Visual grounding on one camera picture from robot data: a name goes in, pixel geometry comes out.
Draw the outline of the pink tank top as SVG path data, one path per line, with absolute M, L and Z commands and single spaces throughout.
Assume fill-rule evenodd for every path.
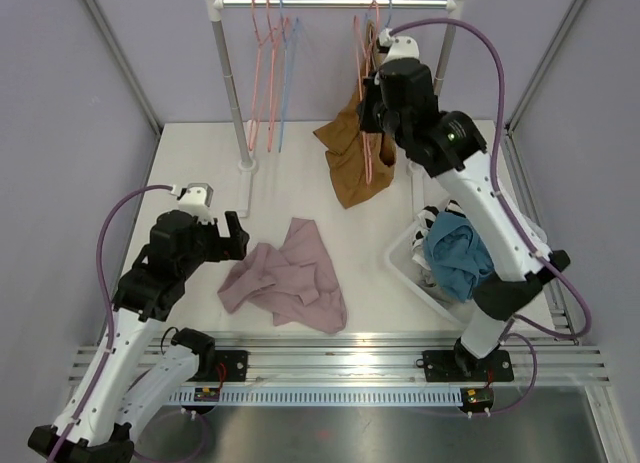
M 229 313 L 250 302 L 275 326 L 298 323 L 326 334 L 345 329 L 348 311 L 318 226 L 293 218 L 278 248 L 259 243 L 235 264 L 218 290 Z

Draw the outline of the brown tank top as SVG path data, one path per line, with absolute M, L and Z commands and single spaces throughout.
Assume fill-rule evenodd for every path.
M 353 27 L 358 68 L 356 87 L 334 120 L 314 131 L 314 136 L 325 147 L 331 184 L 345 209 L 364 203 L 388 188 L 397 162 L 391 138 L 360 130 L 358 105 L 365 96 L 364 78 L 379 62 L 373 48 L 377 25 L 372 20 L 361 23 L 355 18 Z

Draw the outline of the black white striped tank top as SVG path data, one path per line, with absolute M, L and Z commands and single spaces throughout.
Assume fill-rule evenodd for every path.
M 424 256 L 424 249 L 427 236 L 440 214 L 454 215 L 463 220 L 466 219 L 462 208 L 452 199 L 449 199 L 442 209 L 438 209 L 433 205 L 425 206 L 415 217 L 414 222 L 417 224 L 417 229 L 411 237 L 411 260 L 420 269 L 419 285 L 426 289 L 435 289 L 437 287 L 431 267 Z

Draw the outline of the light blue hanger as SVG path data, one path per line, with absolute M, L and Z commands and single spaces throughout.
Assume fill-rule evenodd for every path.
M 284 131 L 289 106 L 290 91 L 292 88 L 293 69 L 300 27 L 300 19 L 298 17 L 295 17 L 293 20 L 291 20 L 290 18 L 285 17 L 284 0 L 279 0 L 279 14 L 281 23 L 281 38 L 282 43 L 284 44 L 282 74 L 283 85 L 279 112 L 279 134 L 277 146 L 278 152 L 281 153 L 284 143 Z

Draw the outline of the blue tank top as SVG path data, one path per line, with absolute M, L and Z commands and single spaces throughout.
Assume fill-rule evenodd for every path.
M 469 220 L 440 214 L 427 236 L 424 249 L 440 288 L 456 301 L 472 298 L 473 290 L 493 272 L 488 249 Z

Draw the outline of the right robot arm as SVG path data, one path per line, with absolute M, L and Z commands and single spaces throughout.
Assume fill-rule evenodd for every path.
M 495 179 L 496 152 L 474 121 L 438 107 L 427 65 L 416 57 L 387 60 L 364 80 L 360 127 L 385 134 L 461 206 L 494 269 L 472 293 L 477 308 L 450 350 L 445 372 L 464 380 L 488 369 L 508 321 L 561 277 L 570 258 L 536 246 L 534 231 L 516 215 Z

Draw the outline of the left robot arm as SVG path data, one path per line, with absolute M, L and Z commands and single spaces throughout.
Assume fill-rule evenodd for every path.
M 49 462 L 128 462 L 135 442 L 168 397 L 189 379 L 215 371 L 215 341 L 183 328 L 161 361 L 134 378 L 154 334 L 184 296 L 187 280 L 205 263 L 240 261 L 248 233 L 234 211 L 228 235 L 216 221 L 184 211 L 161 214 L 113 298 L 116 321 L 100 343 L 75 394 L 56 420 L 33 429 L 28 446 Z

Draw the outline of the white plastic laundry basket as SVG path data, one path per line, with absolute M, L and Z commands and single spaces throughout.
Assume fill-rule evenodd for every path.
M 418 187 L 418 200 L 413 205 L 411 222 L 385 251 L 384 261 L 390 273 L 426 306 L 457 327 L 464 328 L 476 309 L 475 303 L 454 301 L 442 291 L 424 259 L 420 242 L 428 229 L 425 217 L 419 213 L 425 207 L 443 210 L 449 201 L 448 194 L 436 182 L 422 183 Z

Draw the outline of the aluminium rail base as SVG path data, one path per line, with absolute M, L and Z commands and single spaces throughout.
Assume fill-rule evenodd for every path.
M 249 384 L 285 386 L 423 385 L 416 366 L 425 350 L 450 349 L 456 337 L 436 333 L 341 333 L 312 336 L 212 332 L 218 349 L 248 353 Z M 604 354 L 596 346 L 526 336 L 535 349 L 540 386 L 609 386 Z

